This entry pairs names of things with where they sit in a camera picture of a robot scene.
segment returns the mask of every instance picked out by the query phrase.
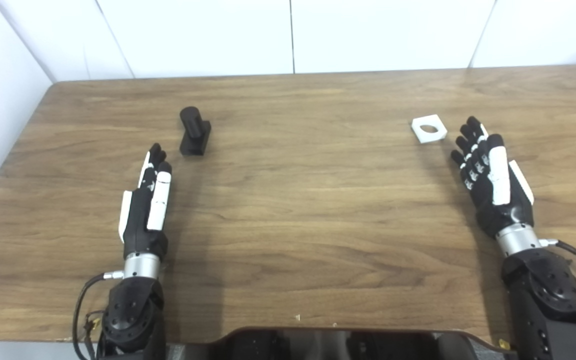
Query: metal cylinder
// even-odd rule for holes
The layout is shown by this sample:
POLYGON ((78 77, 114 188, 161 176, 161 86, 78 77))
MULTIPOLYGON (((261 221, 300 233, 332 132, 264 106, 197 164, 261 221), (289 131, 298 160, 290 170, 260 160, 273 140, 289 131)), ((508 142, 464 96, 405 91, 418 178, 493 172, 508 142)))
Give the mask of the metal cylinder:
POLYGON ((505 256, 542 247, 533 228, 525 223, 514 223, 503 228, 496 234, 496 241, 505 256))
POLYGON ((181 112, 179 112, 179 117, 189 137, 197 139, 204 134, 202 116, 199 114, 198 108, 194 106, 184 107, 181 112))
POLYGON ((160 275, 160 258, 147 252, 133 252, 126 257, 123 265, 123 278, 140 276, 157 279, 160 275))

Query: fingertip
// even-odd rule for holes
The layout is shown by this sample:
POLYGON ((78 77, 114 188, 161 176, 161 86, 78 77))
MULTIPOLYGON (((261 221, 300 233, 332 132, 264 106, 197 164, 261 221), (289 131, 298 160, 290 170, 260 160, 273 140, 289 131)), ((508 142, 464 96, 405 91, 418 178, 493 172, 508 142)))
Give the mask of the fingertip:
POLYGON ((499 146, 504 146, 504 139, 500 134, 492 134, 487 137, 487 146, 490 150, 497 148, 499 146))
POLYGON ((162 161, 157 168, 158 172, 169 173, 172 174, 172 166, 167 161, 162 161))
POLYGON ((470 148, 468 148, 468 141, 463 136, 457 137, 454 142, 463 151, 464 154, 470 151, 470 148))
POLYGON ((464 155, 457 150, 453 150, 450 153, 450 158, 454 161, 458 166, 461 166, 464 163, 464 155))
POLYGON ((480 126, 482 126, 482 123, 479 120, 477 120, 475 116, 468 117, 468 120, 466 120, 466 124, 473 129, 478 129, 480 126))
POLYGON ((466 138, 470 139, 474 137, 473 129, 470 126, 464 124, 459 128, 459 132, 466 138))
POLYGON ((160 146, 160 143, 155 142, 154 144, 152 144, 149 151, 151 157, 154 157, 155 155, 157 155, 158 152, 162 151, 162 146, 160 146))

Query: silver metal wrist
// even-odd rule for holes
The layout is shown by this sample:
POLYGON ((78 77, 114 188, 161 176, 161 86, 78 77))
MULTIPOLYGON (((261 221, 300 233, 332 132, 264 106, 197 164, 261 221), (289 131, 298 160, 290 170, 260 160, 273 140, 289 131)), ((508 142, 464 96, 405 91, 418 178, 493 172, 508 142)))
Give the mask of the silver metal wrist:
POLYGON ((528 249, 543 248, 542 242, 535 235, 533 227, 525 223, 514 223, 503 228, 494 236, 503 251, 510 256, 528 249))
POLYGON ((160 258, 147 252, 133 252, 126 257, 123 265, 123 278, 141 276, 157 279, 160 275, 160 258))

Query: wooden tabletop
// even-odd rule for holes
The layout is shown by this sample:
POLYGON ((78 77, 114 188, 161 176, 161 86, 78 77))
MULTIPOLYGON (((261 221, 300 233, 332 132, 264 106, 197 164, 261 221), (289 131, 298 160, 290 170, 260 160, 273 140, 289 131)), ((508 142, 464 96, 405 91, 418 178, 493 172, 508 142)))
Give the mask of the wooden tabletop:
POLYGON ((471 115, 530 182, 537 234, 576 246, 576 66, 55 84, 0 170, 0 340, 70 340, 83 283, 123 268, 122 192, 153 142, 173 167, 169 342, 245 327, 508 340, 503 257, 449 159, 471 115), (190 105, 212 123, 204 157, 178 151, 190 105), (410 122, 430 114, 448 138, 420 144, 410 122))

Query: cable connector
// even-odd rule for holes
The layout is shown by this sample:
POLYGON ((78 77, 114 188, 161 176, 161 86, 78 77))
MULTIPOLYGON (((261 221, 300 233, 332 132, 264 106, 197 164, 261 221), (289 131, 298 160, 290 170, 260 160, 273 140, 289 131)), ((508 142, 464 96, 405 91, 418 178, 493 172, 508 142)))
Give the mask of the cable connector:
POLYGON ((110 272, 103 273, 103 280, 117 280, 124 278, 124 271, 123 270, 115 270, 110 272))
POLYGON ((560 241, 558 239, 539 239, 539 244, 542 248, 548 248, 549 246, 557 246, 560 241))

